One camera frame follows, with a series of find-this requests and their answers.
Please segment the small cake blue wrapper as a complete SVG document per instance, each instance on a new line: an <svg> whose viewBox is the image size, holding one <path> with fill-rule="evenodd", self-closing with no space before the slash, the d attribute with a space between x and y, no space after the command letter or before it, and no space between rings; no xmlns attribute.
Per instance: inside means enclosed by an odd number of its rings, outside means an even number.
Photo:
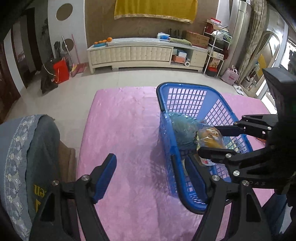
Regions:
<svg viewBox="0 0 296 241"><path fill-rule="evenodd" d="M213 126L205 126L196 134L197 151L201 147L225 149L224 139L221 133Z"/></svg>

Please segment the white slippers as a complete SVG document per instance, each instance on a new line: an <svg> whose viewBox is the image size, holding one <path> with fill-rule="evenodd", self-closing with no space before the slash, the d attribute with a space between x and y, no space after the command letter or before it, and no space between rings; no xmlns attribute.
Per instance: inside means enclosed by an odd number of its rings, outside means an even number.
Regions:
<svg viewBox="0 0 296 241"><path fill-rule="evenodd" d="M241 86L239 86L239 85L237 85L237 84L233 84L233 87L234 87L235 91L236 91L238 94L240 94L240 95L244 95L244 91L243 91L243 89L242 89Z"/></svg>

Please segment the blue plastic basket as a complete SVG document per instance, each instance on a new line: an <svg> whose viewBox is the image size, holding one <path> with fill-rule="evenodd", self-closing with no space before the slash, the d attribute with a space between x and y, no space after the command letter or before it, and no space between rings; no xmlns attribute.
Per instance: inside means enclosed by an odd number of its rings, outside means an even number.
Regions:
<svg viewBox="0 0 296 241"><path fill-rule="evenodd" d="M157 87L156 94L171 194L192 213L203 214L207 207L205 185L197 181L197 187L193 186L185 157L196 154L204 144L199 130L228 126L238 118L222 95L208 86L167 82Z"/></svg>

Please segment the pink shopping bag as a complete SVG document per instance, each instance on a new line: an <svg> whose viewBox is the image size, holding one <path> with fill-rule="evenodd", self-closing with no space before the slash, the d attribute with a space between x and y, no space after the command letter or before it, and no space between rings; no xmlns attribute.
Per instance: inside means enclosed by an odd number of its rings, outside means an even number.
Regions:
<svg viewBox="0 0 296 241"><path fill-rule="evenodd" d="M238 80L238 78L239 72L233 65L231 68L228 68L221 77L221 79L229 85L233 85Z"/></svg>

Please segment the grey blue covered sofa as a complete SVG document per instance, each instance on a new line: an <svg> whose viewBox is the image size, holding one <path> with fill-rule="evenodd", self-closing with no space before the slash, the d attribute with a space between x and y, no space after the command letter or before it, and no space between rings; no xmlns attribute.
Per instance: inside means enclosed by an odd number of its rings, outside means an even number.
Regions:
<svg viewBox="0 0 296 241"><path fill-rule="evenodd" d="M21 240L29 240L36 212L51 182L60 179L60 132L48 115L1 124L1 207Z"/></svg>

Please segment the standing mirror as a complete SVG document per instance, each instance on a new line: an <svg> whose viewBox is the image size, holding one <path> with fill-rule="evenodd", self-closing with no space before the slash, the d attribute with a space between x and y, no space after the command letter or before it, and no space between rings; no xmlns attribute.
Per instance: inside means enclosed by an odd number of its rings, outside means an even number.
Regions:
<svg viewBox="0 0 296 241"><path fill-rule="evenodd" d="M238 81L247 96L256 97L256 92L264 81L262 70L274 65L279 50L278 36L271 31L264 31Z"/></svg>

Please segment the brown cardboard box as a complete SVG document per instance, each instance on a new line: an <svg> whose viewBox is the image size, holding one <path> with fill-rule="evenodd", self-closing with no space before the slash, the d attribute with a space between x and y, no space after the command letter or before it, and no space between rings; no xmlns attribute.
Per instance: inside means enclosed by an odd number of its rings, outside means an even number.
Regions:
<svg viewBox="0 0 296 241"><path fill-rule="evenodd" d="M200 47L200 48L207 48L209 44L209 37L204 35L200 35L195 32L184 31L183 32L184 38L188 40L192 46Z"/></svg>

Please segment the green folded cloth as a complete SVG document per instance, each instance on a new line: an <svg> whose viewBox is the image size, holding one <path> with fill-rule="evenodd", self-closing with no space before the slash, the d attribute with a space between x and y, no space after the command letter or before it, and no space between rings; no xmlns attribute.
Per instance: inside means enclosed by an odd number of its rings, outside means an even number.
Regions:
<svg viewBox="0 0 296 241"><path fill-rule="evenodd" d="M184 44L184 45L188 45L188 46L192 45L192 43L186 39L179 39L179 38L172 38L172 37L170 37L170 42Z"/></svg>

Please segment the dark bag on floor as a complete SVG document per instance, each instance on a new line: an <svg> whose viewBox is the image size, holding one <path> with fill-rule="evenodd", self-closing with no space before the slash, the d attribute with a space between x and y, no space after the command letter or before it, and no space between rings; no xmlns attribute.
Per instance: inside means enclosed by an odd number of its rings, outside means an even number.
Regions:
<svg viewBox="0 0 296 241"><path fill-rule="evenodd" d="M46 94L53 89L58 87L58 84L55 82L55 70L53 68L54 64L58 63L61 58L55 58L47 61L43 64L41 68L41 92Z"/></svg>

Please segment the broom and dustpan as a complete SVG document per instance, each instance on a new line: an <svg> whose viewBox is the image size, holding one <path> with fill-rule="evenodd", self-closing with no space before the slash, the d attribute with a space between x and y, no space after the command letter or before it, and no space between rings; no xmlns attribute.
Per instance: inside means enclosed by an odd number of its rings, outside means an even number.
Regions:
<svg viewBox="0 0 296 241"><path fill-rule="evenodd" d="M62 36L62 49L66 52L70 61L70 76L74 78L76 75L82 74L86 70L87 63L83 63L79 59L73 34L71 38Z"/></svg>

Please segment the red paper bag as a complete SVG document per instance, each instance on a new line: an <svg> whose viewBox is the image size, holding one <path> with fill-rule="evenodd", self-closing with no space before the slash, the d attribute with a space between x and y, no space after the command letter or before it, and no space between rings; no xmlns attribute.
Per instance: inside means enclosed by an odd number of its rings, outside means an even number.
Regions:
<svg viewBox="0 0 296 241"><path fill-rule="evenodd" d="M53 69L55 72L54 80L57 84L63 83L70 78L68 66L64 57L53 65Z"/></svg>

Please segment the blue tissue box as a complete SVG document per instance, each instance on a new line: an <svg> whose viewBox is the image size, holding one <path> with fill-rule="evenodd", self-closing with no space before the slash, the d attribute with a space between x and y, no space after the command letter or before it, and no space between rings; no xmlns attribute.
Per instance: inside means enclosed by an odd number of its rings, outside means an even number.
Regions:
<svg viewBox="0 0 296 241"><path fill-rule="evenodd" d="M157 34L157 39L161 40L161 41L170 41L170 35L169 34L166 34L166 33L158 33Z"/></svg>

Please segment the cream TV cabinet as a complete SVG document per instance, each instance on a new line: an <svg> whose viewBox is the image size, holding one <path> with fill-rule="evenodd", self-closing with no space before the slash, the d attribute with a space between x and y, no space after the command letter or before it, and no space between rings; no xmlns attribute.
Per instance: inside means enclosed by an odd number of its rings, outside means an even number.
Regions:
<svg viewBox="0 0 296 241"><path fill-rule="evenodd" d="M156 38L119 38L87 49L90 72L101 67L153 67L202 71L208 50Z"/></svg>

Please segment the plate of oranges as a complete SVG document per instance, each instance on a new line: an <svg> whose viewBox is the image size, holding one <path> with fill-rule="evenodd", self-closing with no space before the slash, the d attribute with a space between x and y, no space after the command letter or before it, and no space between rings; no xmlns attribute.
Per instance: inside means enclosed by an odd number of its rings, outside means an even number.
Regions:
<svg viewBox="0 0 296 241"><path fill-rule="evenodd" d="M94 42L93 46L102 47L102 46L105 46L107 43L110 43L112 40L113 40L112 37L108 37L107 39Z"/></svg>

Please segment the yellow wall cloth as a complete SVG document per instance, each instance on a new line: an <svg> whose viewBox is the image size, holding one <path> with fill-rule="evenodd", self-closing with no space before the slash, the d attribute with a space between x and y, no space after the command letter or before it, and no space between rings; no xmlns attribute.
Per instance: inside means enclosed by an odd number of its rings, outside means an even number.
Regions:
<svg viewBox="0 0 296 241"><path fill-rule="evenodd" d="M198 1L186 0L126 0L116 1L114 19L157 18L181 23L193 23Z"/></svg>

